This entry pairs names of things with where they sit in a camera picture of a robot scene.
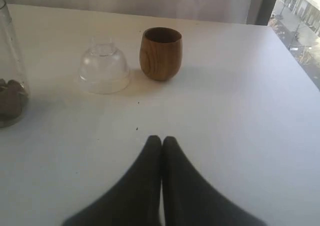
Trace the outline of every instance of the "sidewalk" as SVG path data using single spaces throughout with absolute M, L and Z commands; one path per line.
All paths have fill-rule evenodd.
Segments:
M 277 0 L 274 5 L 274 12 L 276 15 L 279 15 L 284 4 Z M 312 57 L 318 63 L 318 67 L 320 67 L 320 37 L 318 37 L 306 24 L 304 24 L 301 19 L 294 15 L 286 6 L 282 11 L 283 19 L 279 21 L 292 33 L 294 33 L 299 26 L 299 42 L 304 46 L 311 46 L 312 49 L 308 50 L 308 52 L 312 55 Z

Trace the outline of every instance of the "wooden cup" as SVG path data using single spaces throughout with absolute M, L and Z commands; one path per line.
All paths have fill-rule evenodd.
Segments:
M 165 81 L 174 77 L 182 60 L 182 36 L 173 29 L 156 27 L 143 33 L 140 66 L 152 80 Z

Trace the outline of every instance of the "building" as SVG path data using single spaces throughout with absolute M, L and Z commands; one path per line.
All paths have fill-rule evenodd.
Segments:
M 320 0 L 282 0 L 285 5 L 320 36 Z

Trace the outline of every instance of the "brown wooden cup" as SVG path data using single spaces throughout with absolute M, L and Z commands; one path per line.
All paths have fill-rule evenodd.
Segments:
M 182 36 L 165 27 L 150 28 L 143 33 L 140 66 L 147 77 L 165 81 L 174 77 L 182 60 Z

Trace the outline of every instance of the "white table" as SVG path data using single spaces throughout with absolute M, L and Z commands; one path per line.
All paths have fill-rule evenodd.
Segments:
M 271 28 L 10 5 L 32 91 L 0 130 L 0 225 L 58 226 L 106 192 L 148 135 L 176 136 L 221 193 L 271 226 L 320 222 L 320 93 Z M 177 29 L 167 83 L 140 71 L 142 32 Z M 74 84 L 92 35 L 114 37 L 132 69 L 112 95 Z

